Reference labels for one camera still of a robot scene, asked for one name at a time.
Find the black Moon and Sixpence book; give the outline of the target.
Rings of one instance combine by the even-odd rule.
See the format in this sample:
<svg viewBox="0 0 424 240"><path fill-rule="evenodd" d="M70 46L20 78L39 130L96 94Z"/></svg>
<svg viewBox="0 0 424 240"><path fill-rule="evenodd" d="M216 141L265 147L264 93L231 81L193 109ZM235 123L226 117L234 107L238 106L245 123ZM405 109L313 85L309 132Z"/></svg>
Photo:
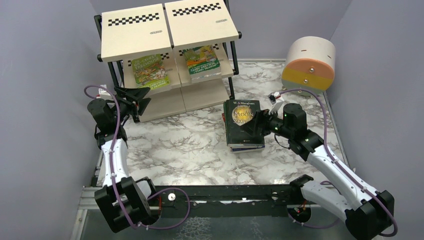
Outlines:
<svg viewBox="0 0 424 240"><path fill-rule="evenodd" d="M265 144L262 136L252 136L241 126L251 121L261 109L258 100L228 99L223 103L226 143L230 148L256 148Z"/></svg>

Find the green 65-storey treehouse book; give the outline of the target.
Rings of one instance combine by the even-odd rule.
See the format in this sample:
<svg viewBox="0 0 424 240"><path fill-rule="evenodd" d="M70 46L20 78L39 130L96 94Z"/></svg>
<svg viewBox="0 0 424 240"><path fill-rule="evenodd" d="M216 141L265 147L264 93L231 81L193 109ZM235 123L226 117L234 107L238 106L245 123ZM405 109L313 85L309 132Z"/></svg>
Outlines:
<svg viewBox="0 0 424 240"><path fill-rule="evenodd" d="M131 67L137 88L157 90L168 87L171 83L160 54L131 60Z"/></svg>

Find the green 104-storey treehouse book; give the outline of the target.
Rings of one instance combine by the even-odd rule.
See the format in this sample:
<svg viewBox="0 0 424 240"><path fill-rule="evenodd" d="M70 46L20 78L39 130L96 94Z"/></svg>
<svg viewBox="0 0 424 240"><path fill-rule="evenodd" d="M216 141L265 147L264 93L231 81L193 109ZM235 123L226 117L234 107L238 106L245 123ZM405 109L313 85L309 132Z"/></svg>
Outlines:
<svg viewBox="0 0 424 240"><path fill-rule="evenodd" d="M183 49L182 54L191 77L221 72L221 64L212 45Z"/></svg>

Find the floral cover book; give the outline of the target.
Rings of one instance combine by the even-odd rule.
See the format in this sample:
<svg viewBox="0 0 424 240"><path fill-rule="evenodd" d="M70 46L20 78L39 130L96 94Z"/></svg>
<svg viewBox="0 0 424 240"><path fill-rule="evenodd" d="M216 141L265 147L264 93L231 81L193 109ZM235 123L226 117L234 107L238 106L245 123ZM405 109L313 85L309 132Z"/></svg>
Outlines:
<svg viewBox="0 0 424 240"><path fill-rule="evenodd" d="M190 81L192 84L201 83L205 81L210 81L214 79L218 79L222 76L222 73L220 71L217 72L198 72L195 74L190 75Z"/></svg>

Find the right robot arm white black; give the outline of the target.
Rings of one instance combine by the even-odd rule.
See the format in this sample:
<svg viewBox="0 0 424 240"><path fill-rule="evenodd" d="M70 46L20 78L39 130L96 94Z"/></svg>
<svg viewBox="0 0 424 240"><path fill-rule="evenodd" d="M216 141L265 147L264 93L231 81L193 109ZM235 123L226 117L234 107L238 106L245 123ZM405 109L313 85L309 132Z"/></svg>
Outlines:
<svg viewBox="0 0 424 240"><path fill-rule="evenodd" d="M308 129L306 112L299 104L286 104L282 118L268 109L260 110L240 128L255 137L273 133L286 138L290 150L317 168L337 189L329 190L303 175L290 182L291 198L320 205L344 222L357 240L371 240L390 226L397 229L394 197L366 183L339 160L325 141Z"/></svg>

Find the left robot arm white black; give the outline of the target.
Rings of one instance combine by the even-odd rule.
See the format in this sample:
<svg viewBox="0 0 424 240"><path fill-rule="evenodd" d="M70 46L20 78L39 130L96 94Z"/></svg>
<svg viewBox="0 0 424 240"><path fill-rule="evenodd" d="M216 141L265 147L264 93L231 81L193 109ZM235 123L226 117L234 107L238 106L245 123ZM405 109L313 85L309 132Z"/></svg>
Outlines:
<svg viewBox="0 0 424 240"><path fill-rule="evenodd" d="M105 177L94 200L114 233L128 227L152 225L159 219L152 212L148 198L156 193L148 177L136 182L127 166L128 138L125 121L132 117L138 123L151 99L150 88L115 87L112 99L93 97L87 105L96 122L94 138L105 162Z"/></svg>

